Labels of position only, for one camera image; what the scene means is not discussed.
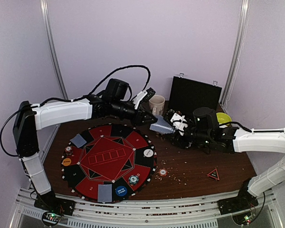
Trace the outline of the grey playing card deck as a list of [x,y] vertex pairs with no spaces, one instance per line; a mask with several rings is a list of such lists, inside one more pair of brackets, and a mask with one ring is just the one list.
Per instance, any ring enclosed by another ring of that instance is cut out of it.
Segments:
[[175,127],[164,120],[161,115],[156,116],[157,122],[150,125],[150,130],[161,134],[170,134],[175,132]]

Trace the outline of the white dealer button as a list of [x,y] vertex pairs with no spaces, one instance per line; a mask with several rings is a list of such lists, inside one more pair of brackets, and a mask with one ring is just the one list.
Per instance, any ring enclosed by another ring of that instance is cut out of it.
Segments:
[[150,158],[154,155],[154,151],[152,149],[145,149],[143,155],[144,157]]

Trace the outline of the orange white chip stack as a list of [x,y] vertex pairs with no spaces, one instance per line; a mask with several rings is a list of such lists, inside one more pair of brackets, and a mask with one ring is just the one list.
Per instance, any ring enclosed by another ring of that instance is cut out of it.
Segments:
[[167,174],[168,174],[168,172],[165,168],[159,169],[159,175],[160,176],[166,176]]

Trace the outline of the green white chip stack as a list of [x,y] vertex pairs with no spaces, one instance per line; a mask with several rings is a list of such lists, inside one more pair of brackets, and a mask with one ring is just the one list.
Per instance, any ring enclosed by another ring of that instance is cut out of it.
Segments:
[[131,175],[128,179],[130,185],[136,185],[139,182],[139,176]]

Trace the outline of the grey dealt playing cards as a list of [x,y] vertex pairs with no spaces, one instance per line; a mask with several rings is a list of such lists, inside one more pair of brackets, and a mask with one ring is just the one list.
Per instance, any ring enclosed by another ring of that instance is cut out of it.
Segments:
[[80,134],[77,134],[70,140],[70,142],[77,148],[80,148],[87,143],[87,141]]

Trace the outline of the blue small blind button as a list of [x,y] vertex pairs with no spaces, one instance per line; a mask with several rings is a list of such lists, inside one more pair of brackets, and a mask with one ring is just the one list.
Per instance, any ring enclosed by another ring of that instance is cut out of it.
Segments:
[[118,197],[124,197],[127,195],[127,188],[125,186],[118,186],[116,189],[115,189],[115,193]]

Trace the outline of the red white chip stack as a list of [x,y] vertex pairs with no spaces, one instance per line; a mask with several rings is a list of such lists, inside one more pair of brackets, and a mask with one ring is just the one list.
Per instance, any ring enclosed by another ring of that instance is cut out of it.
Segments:
[[66,155],[72,155],[73,154],[72,146],[65,147],[65,153]]

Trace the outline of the orange big blind button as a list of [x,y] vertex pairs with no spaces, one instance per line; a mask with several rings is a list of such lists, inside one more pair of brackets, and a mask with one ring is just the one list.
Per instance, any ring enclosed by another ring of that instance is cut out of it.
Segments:
[[62,165],[63,166],[69,166],[69,165],[71,165],[71,163],[72,163],[72,160],[70,158],[64,158],[62,160]]

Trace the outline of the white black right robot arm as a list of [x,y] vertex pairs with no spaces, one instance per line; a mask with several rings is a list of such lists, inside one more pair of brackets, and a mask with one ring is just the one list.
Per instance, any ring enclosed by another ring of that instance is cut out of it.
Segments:
[[261,193],[285,181],[285,128],[256,130],[238,122],[220,124],[215,110],[201,107],[192,117],[169,110],[165,119],[175,128],[173,142],[181,147],[195,145],[206,153],[275,152],[282,159],[263,173],[243,182],[238,195],[230,200],[237,209],[245,209]]

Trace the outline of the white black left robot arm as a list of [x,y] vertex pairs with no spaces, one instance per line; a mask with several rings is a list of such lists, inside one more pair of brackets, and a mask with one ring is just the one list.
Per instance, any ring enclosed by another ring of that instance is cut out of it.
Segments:
[[49,128],[50,136],[54,136],[55,130],[61,124],[110,115],[130,120],[131,124],[136,126],[156,122],[156,117],[142,107],[142,103],[148,102],[155,95],[155,91],[152,88],[144,89],[134,99],[124,101],[128,89],[129,84],[125,81],[110,79],[105,90],[97,95],[91,93],[68,101],[54,98],[44,104],[31,104],[29,101],[20,104],[13,125],[16,153],[40,196],[40,203],[47,210],[56,210],[59,201],[39,154],[39,132]]

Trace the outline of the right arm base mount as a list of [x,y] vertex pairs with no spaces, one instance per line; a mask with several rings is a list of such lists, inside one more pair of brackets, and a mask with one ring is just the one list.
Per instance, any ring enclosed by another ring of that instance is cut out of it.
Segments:
[[252,205],[258,206],[257,198],[253,196],[238,195],[236,197],[221,199],[218,201],[218,209],[221,215],[250,209]]

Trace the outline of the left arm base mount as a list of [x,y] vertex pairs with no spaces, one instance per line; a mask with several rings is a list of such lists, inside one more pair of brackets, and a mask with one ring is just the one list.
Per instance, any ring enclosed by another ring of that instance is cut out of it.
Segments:
[[51,190],[50,192],[42,195],[37,193],[34,206],[59,215],[72,216],[75,204],[76,203],[73,200],[57,198],[54,191]]

